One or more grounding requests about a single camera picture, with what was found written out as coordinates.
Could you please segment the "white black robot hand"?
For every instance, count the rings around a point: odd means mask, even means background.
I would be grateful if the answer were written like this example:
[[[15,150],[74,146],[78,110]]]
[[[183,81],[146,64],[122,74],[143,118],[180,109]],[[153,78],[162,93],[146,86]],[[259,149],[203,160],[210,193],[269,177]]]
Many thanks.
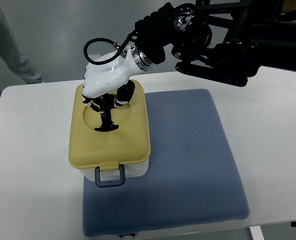
[[[118,56],[102,65],[87,64],[82,90],[82,102],[87,107],[99,111],[99,107],[94,105],[95,98],[127,84],[131,76],[151,69],[152,61],[134,43],[127,45],[125,50],[125,57]]]

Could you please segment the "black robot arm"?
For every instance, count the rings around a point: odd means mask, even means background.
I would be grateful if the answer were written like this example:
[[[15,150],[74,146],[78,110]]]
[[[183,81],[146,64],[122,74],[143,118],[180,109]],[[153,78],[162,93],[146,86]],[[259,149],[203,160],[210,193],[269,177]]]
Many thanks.
[[[134,44],[141,67],[165,60],[172,46],[180,73],[243,87],[262,66],[296,72],[296,0],[241,0],[211,4],[169,2],[137,21],[100,66],[125,57]]]

